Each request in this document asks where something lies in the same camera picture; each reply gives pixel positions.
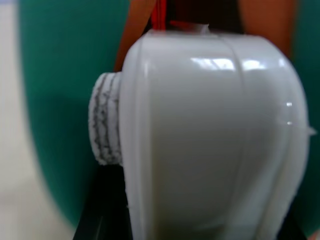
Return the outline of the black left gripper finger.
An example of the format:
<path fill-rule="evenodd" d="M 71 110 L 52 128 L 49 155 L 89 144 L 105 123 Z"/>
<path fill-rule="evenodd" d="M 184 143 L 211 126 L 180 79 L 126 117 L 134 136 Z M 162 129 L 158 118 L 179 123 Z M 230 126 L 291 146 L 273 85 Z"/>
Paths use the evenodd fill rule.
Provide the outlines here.
<path fill-rule="evenodd" d="M 131 240 L 132 229 L 120 165 L 99 166 L 74 240 Z"/>

